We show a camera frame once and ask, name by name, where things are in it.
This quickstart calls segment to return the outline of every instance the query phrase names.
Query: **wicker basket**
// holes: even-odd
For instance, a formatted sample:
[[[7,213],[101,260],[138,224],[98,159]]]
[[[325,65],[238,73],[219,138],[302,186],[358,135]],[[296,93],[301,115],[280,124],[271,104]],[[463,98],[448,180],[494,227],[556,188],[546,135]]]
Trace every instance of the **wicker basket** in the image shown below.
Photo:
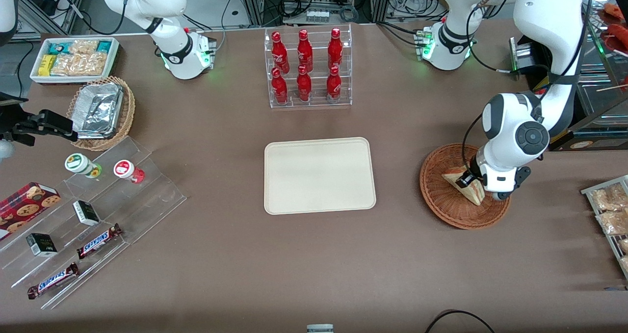
[[[101,152],[120,143],[120,141],[122,141],[122,139],[127,136],[129,130],[131,129],[131,125],[133,123],[133,114],[135,113],[135,98],[133,97],[133,92],[122,79],[119,79],[117,77],[107,77],[104,79],[95,80],[93,82],[89,82],[87,85],[97,85],[104,83],[116,83],[124,88],[123,103],[122,107],[120,108],[120,117],[118,118],[116,128],[117,132],[110,139],[79,139],[78,141],[72,143],[72,145],[74,145],[75,147],[92,150],[93,152]],[[77,102],[78,96],[79,92],[77,91],[77,93],[74,94],[72,102],[70,103],[70,108],[68,109],[68,112],[66,114],[67,118],[70,118],[72,116],[72,112],[74,112],[74,105]]]
[[[465,146],[465,156],[469,161],[477,150],[477,147]],[[511,199],[496,201],[487,192],[482,203],[475,205],[449,185],[442,174],[449,168],[460,167],[461,154],[461,143],[444,145],[431,152],[421,167],[421,193],[431,210],[446,223],[467,230],[488,228],[502,219]]]

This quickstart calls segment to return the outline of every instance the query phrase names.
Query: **snickers bar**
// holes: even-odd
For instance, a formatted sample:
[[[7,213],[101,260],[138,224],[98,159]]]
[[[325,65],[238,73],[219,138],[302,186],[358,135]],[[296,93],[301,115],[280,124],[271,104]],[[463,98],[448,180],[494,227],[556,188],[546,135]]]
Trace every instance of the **snickers bar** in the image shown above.
[[[70,264],[68,268],[60,271],[59,273],[53,275],[52,277],[46,279],[44,282],[41,282],[39,285],[31,286],[28,289],[28,298],[29,300],[33,300],[36,297],[40,296],[44,293],[44,291],[50,289],[55,285],[59,285],[63,280],[66,280],[71,277],[78,277],[79,275],[79,267],[76,263]]]
[[[92,252],[95,252],[96,250],[101,248],[101,246],[103,246],[105,243],[107,243],[109,240],[113,239],[114,237],[118,236],[119,234],[122,234],[122,230],[120,229],[120,226],[118,226],[118,224],[116,223],[116,225],[112,226],[111,228],[108,228],[107,231],[103,232],[103,234],[96,237],[96,239],[89,241],[88,244],[79,248],[77,250],[78,258],[83,259],[87,257],[87,255],[89,255]]]

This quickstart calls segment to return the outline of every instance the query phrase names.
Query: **brown table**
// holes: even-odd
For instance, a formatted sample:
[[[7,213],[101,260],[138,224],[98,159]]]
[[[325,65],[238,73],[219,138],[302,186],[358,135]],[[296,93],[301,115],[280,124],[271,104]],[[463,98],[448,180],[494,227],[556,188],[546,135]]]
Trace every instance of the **brown table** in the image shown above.
[[[137,99],[131,135],[189,199],[54,310],[2,283],[0,331],[302,333],[329,322],[415,333],[460,308],[499,333],[625,332],[628,293],[602,291],[622,274],[579,190],[626,174],[626,153],[547,154],[502,221],[456,230],[420,195],[422,160],[524,82],[473,60],[442,72],[375,25],[353,30],[354,105],[289,112],[268,106],[263,30],[230,31],[216,68],[190,81],[164,69],[149,36],[119,36],[117,75]],[[512,21],[485,22],[478,55],[504,67],[513,35]],[[34,84],[27,110],[65,112],[76,89]],[[268,143],[354,136],[370,142],[374,208],[265,213]],[[470,143],[484,142],[476,128]],[[17,149],[0,165],[2,198],[31,180],[56,185],[78,152],[51,136]],[[447,327],[483,331],[450,317],[433,332]]]

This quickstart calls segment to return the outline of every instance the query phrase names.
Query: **red coca-cola bottle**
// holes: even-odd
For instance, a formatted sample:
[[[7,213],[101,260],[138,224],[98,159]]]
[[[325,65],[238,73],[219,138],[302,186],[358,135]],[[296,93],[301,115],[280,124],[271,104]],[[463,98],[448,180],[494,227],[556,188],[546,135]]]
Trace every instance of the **red coca-cola bottle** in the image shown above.
[[[327,101],[329,103],[337,103],[340,100],[340,85],[342,83],[338,76],[338,66],[334,66],[329,70],[327,77]]]
[[[277,67],[273,67],[271,73],[273,74],[271,85],[273,85],[275,100],[279,105],[285,105],[288,103],[288,86],[286,85],[286,81],[281,76],[281,71]]]
[[[312,79],[305,65],[299,66],[299,76],[296,78],[296,85],[299,87],[299,99],[303,102],[310,101],[312,96]]]
[[[299,31],[299,46],[296,48],[299,54],[299,64],[305,65],[308,72],[314,69],[314,54],[312,54],[312,44],[308,40],[308,31]]]
[[[281,34],[275,31],[271,34],[273,38],[273,61],[275,67],[279,67],[281,74],[290,72],[290,64],[288,63],[288,51],[286,46],[281,42]]]
[[[342,64],[342,42],[340,40],[340,29],[338,29],[338,27],[332,29],[332,40],[330,40],[329,46],[327,47],[327,54],[329,69],[332,69],[334,65],[340,67]]]

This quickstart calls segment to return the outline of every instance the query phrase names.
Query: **cookie box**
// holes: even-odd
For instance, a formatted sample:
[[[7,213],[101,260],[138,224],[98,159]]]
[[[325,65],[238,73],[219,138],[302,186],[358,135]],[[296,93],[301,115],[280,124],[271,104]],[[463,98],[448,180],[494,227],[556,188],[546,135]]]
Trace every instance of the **cookie box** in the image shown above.
[[[60,200],[54,188],[30,182],[0,201],[0,241]]]

